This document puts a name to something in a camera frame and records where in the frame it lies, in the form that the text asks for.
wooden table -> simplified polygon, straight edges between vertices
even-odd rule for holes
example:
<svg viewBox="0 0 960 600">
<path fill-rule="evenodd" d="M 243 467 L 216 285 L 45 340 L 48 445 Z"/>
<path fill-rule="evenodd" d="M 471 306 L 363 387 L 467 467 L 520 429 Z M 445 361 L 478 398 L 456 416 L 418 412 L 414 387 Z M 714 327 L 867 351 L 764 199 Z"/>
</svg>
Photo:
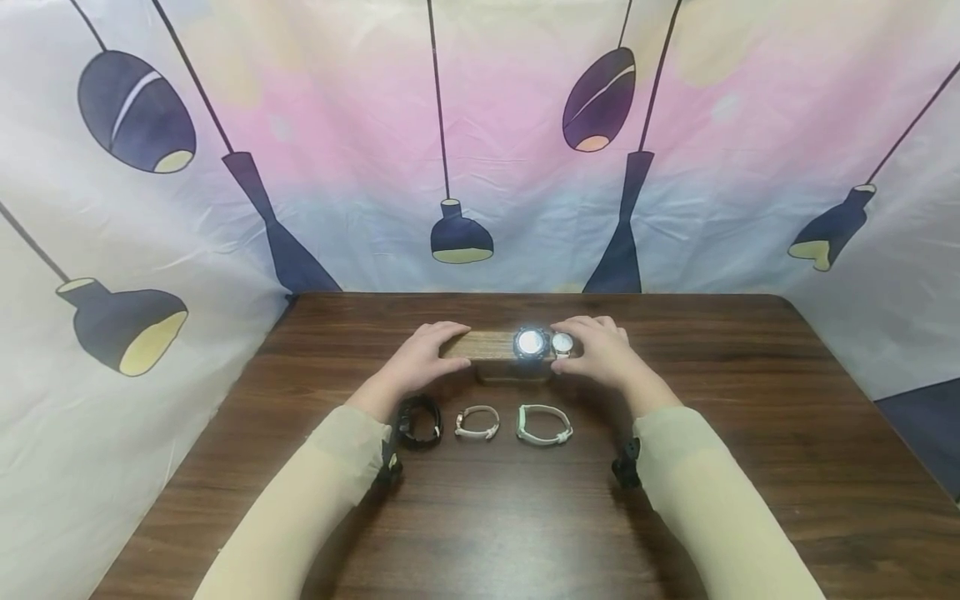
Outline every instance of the wooden table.
<svg viewBox="0 0 960 600">
<path fill-rule="evenodd" d="M 299 300 L 93 597 L 190 598 L 274 473 L 417 325 L 575 314 L 613 316 L 707 417 L 828 598 L 958 597 L 960 514 L 785 300 L 395 294 Z M 401 454 L 403 483 L 348 517 L 304 598 L 704 597 L 643 493 L 615 487 L 610 463 L 630 429 L 615 402 L 589 387 L 483 388 L 464 377 L 438 394 L 443 442 Z M 521 443 L 521 402 L 563 408 L 573 438 Z M 457 412 L 476 403 L 504 420 L 488 444 L 453 436 Z M 546 433 L 550 419 L 533 427 Z"/>
</svg>

sleeve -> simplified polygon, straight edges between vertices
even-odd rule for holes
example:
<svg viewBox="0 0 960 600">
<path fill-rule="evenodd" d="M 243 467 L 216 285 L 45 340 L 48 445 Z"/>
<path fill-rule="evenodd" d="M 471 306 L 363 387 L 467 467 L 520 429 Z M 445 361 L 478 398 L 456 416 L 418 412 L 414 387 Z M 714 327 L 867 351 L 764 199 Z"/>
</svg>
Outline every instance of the sleeve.
<svg viewBox="0 0 960 600">
<path fill-rule="evenodd" d="M 636 471 L 711 600 L 823 600 L 813 576 L 727 447 L 694 410 L 634 422 Z"/>
<path fill-rule="evenodd" d="M 334 409 L 253 503 L 194 600 L 298 600 L 317 552 L 373 483 L 390 433 L 362 411 Z"/>
</svg>

backdrop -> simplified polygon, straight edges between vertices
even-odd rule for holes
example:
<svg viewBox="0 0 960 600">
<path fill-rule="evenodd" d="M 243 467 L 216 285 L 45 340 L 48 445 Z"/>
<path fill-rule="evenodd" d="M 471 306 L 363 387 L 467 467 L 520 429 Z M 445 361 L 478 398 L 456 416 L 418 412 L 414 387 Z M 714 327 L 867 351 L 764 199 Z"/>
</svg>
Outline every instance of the backdrop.
<svg viewBox="0 0 960 600">
<path fill-rule="evenodd" d="M 777 294 L 871 398 L 951 389 L 958 23 L 0 3 L 0 596 L 89 594 L 291 293 Z"/>
</svg>

pendant lamp illustration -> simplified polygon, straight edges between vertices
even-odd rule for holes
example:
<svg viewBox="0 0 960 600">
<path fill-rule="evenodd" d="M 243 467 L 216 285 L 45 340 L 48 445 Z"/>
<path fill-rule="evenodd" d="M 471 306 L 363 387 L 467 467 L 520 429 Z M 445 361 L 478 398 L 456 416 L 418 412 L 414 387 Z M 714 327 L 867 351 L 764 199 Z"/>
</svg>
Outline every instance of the pendant lamp illustration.
<svg viewBox="0 0 960 600">
<path fill-rule="evenodd" d="M 657 91 L 660 89 L 660 76 L 663 73 L 667 49 L 670 47 L 670 38 L 673 36 L 674 25 L 677 23 L 681 2 L 683 0 L 677 0 L 677 5 L 670 16 L 670 24 L 663 40 L 660 62 L 657 65 L 657 73 L 654 76 L 653 88 L 650 92 L 650 103 L 647 105 L 647 116 L 643 122 L 643 132 L 640 134 L 639 148 L 636 152 L 627 155 L 627 169 L 623 179 L 620 213 L 616 229 L 613 230 L 610 244 L 604 250 L 593 275 L 590 276 L 587 285 L 584 286 L 584 293 L 586 294 L 628 294 L 643 291 L 640 284 L 640 267 L 636 260 L 636 240 L 633 228 L 630 225 L 630 219 L 634 214 L 636 200 L 640 190 L 643 189 L 643 183 L 647 179 L 650 165 L 654 160 L 654 153 L 645 151 L 644 148 L 647 133 L 650 130 L 650 121 L 654 113 L 654 104 L 657 101 Z"/>
<path fill-rule="evenodd" d="M 159 290 L 110 292 L 91 277 L 72 279 L 0 203 L 0 215 L 60 278 L 57 295 L 77 309 L 73 328 L 87 354 L 128 377 L 149 371 L 180 333 L 183 300 Z"/>
<path fill-rule="evenodd" d="M 920 110 L 906 130 L 900 135 L 900 138 L 894 143 L 893 147 L 887 152 L 880 163 L 870 174 L 866 182 L 857 185 L 847 194 L 846 200 L 842 203 L 829 208 L 820 216 L 816 217 L 806 227 L 801 229 L 800 233 L 793 240 L 787 253 L 794 258 L 802 258 L 813 261 L 813 268 L 820 272 L 829 271 L 840 252 L 847 247 L 847 243 L 860 229 L 867 223 L 866 206 L 876 194 L 874 179 L 883 169 L 887 160 L 897 151 L 897 148 L 906 139 L 907 135 L 913 130 L 914 126 L 920 122 L 927 110 L 933 106 L 940 94 L 947 88 L 950 81 L 960 71 L 960 62 L 958 62 L 947 75 L 947 78 L 940 83 L 940 86 L 933 93 L 924 107 Z"/>
<path fill-rule="evenodd" d="M 446 198 L 440 202 L 443 218 L 430 231 L 430 250 L 440 262 L 462 265 L 493 256 L 493 238 L 473 219 L 463 216 L 460 201 L 450 197 L 450 175 L 446 164 L 444 105 L 440 92 L 440 66 L 437 62 L 437 34 L 433 21 L 433 2 L 426 0 L 430 21 L 430 47 L 433 49 L 433 82 L 437 92 L 437 120 L 440 124 L 440 153 L 444 163 Z"/>
<path fill-rule="evenodd" d="M 185 168 L 197 152 L 197 134 L 180 96 L 143 60 L 109 50 L 77 0 L 70 3 L 101 49 L 77 86 L 80 114 L 90 134 L 134 169 L 162 174 Z"/>
<path fill-rule="evenodd" d="M 230 143 L 227 132 L 224 130 L 220 118 L 213 109 L 213 105 L 206 95 L 204 85 L 201 83 L 197 71 L 193 68 L 193 62 L 191 62 L 182 43 L 180 43 L 180 37 L 174 30 L 173 24 L 170 22 L 166 11 L 160 5 L 159 0 L 152 1 L 157 14 L 160 16 L 160 20 L 163 21 L 167 33 L 177 47 L 180 59 L 183 61 L 184 66 L 186 66 L 186 70 L 190 74 L 194 86 L 197 87 L 197 91 L 204 101 L 207 112 L 210 113 L 210 119 L 213 121 L 217 132 L 224 141 L 224 146 L 228 152 L 227 155 L 222 158 L 224 165 L 234 180 L 236 180 L 240 189 L 243 190 L 247 199 L 253 204 L 253 208 L 256 209 L 257 214 L 259 214 L 263 220 L 267 231 L 267 243 L 270 246 L 270 253 L 274 260 L 277 280 L 294 295 L 303 292 L 341 291 L 340 286 L 326 269 L 324 269 L 317 258 L 304 248 L 303 244 L 294 237 L 293 233 L 276 218 L 270 195 L 267 193 L 267 188 L 263 184 L 263 179 L 260 178 L 260 172 L 257 170 L 253 155 L 249 152 L 236 152 L 233 150 L 233 145 Z"/>
<path fill-rule="evenodd" d="M 579 152 L 606 148 L 620 133 L 634 103 L 636 61 L 630 48 L 623 47 L 630 8 L 623 17 L 617 47 L 597 59 L 573 85 L 564 107 L 564 140 Z"/>
</svg>

person's left hand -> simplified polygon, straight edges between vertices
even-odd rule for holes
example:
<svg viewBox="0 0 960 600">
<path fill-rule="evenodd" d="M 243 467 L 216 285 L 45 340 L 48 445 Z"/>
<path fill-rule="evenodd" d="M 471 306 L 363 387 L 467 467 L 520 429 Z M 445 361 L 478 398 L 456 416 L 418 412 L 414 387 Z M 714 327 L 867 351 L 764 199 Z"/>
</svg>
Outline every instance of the person's left hand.
<svg viewBox="0 0 960 600">
<path fill-rule="evenodd" d="M 387 364 L 360 386 L 347 404 L 369 413 L 380 422 L 386 422 L 404 396 L 425 387 L 441 375 L 470 366 L 467 358 L 440 357 L 440 346 L 468 331 L 468 326 L 451 321 L 422 324 Z"/>
<path fill-rule="evenodd" d="M 440 346 L 468 331 L 468 326 L 452 321 L 424 323 L 376 376 L 390 382 L 400 396 L 406 396 L 441 375 L 466 369 L 470 366 L 468 358 L 440 358 Z"/>
</svg>

